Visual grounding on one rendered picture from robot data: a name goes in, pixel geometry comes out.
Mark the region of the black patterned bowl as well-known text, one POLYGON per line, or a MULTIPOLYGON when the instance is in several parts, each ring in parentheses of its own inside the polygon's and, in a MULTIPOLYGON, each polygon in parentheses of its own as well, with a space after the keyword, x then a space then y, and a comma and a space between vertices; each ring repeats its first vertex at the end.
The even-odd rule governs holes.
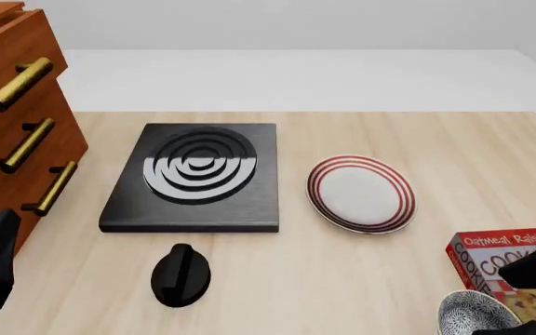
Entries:
POLYGON ((473 335, 478 330, 515 328, 522 321, 500 301, 481 292, 451 292, 438 306, 436 335, 473 335))

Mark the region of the medium wooden cabinet drawer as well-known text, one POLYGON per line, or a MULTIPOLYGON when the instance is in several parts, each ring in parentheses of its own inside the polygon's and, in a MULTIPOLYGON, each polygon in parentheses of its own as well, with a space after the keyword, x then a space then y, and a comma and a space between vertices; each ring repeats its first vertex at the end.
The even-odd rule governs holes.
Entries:
POLYGON ((46 136, 14 171, 0 168, 0 181, 31 178, 44 174, 50 167, 67 161, 78 161, 87 150, 86 140, 77 125, 59 83, 48 79, 37 83, 7 111, 0 113, 0 162, 5 161, 34 128, 51 119, 54 123, 46 136))

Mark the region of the red oatmeal cookie box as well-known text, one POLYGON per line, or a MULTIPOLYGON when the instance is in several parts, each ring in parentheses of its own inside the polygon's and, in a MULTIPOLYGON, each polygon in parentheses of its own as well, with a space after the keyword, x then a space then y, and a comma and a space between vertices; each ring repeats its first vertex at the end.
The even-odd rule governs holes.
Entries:
POLYGON ((536 320, 536 289, 516 289, 499 276, 506 264, 536 250, 536 228, 455 234, 446 253, 467 289, 500 301, 521 321, 536 320))

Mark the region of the flat black stove plate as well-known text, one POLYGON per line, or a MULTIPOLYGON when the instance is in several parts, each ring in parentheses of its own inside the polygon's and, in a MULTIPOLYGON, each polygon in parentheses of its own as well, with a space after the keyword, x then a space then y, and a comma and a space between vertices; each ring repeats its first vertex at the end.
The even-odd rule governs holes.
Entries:
POLYGON ((275 233, 276 125, 145 125, 104 206, 105 233, 275 233))

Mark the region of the white plate with red rings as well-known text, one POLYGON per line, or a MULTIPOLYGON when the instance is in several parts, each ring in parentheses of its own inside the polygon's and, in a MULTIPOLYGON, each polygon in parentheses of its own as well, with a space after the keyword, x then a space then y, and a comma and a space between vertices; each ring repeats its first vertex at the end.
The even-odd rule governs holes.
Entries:
POLYGON ((319 161, 306 178, 305 190, 322 217, 358 234, 400 231, 412 222, 418 208, 417 195, 401 172, 359 154, 319 161))

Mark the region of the round black stove knob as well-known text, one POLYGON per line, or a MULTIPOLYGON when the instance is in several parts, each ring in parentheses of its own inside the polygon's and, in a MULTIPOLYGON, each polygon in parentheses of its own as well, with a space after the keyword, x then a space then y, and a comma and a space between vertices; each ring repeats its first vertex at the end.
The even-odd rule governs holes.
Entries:
POLYGON ((211 281, 208 260, 188 244, 176 244, 155 266, 151 289, 165 306, 182 308, 198 301, 211 281))

